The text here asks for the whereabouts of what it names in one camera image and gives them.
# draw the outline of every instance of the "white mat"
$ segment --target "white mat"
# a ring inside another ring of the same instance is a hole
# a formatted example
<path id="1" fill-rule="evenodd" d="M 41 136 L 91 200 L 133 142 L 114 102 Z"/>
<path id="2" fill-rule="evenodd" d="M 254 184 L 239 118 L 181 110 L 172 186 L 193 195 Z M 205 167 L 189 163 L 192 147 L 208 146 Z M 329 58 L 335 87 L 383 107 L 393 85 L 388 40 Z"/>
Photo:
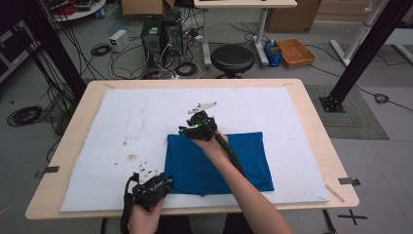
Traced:
<path id="1" fill-rule="evenodd" d="M 328 193 L 286 88 L 109 90 L 73 170 L 62 212 L 119 211 L 139 164 L 164 170 L 167 135 L 187 126 L 188 110 L 206 113 L 225 134 L 263 132 L 273 203 L 327 202 Z M 232 195 L 169 194 L 164 208 L 237 205 Z"/>

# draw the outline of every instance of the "forearm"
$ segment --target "forearm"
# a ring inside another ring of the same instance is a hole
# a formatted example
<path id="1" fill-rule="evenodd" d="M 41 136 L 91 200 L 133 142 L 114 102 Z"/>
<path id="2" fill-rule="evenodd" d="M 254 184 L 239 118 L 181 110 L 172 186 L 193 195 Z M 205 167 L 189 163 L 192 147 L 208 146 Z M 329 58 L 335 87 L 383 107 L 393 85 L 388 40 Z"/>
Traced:
<path id="1" fill-rule="evenodd" d="M 222 151 L 213 153 L 225 154 Z M 292 233 L 281 213 L 238 172 L 227 157 L 210 158 L 226 180 L 254 233 Z"/>

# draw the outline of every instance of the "tangled wires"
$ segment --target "tangled wires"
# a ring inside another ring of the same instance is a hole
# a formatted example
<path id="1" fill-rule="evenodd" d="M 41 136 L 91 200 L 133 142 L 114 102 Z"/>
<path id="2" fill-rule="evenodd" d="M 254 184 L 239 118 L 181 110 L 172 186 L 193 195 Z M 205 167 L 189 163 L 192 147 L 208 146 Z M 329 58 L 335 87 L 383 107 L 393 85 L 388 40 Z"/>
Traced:
<path id="1" fill-rule="evenodd" d="M 21 125 L 29 125 L 37 123 L 43 112 L 43 108 L 39 105 L 27 106 L 23 109 L 13 112 L 7 118 L 7 124 L 13 127 Z"/>

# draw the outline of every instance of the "blue fabric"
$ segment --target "blue fabric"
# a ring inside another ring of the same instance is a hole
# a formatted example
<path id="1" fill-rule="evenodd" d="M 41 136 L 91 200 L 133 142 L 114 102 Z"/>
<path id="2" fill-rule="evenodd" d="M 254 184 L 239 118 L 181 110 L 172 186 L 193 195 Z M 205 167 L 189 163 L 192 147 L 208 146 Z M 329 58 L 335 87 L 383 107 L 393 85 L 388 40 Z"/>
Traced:
<path id="1" fill-rule="evenodd" d="M 228 142 L 237 154 L 246 178 L 259 191 L 274 191 L 262 133 L 228 135 Z M 231 193 L 204 151 L 185 136 L 168 135 L 165 174 L 172 175 L 174 181 L 170 193 L 201 196 Z"/>

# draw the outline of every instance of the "stool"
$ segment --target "stool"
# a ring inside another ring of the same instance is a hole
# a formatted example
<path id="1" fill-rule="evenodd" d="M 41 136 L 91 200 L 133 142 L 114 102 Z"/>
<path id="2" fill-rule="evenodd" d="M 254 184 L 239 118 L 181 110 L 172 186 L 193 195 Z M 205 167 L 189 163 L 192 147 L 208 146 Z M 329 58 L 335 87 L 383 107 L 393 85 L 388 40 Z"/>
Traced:
<path id="1" fill-rule="evenodd" d="M 240 46 L 222 46 L 212 52 L 210 61 L 218 70 L 225 74 L 215 77 L 241 78 L 237 73 L 244 73 L 254 65 L 254 54 Z"/>

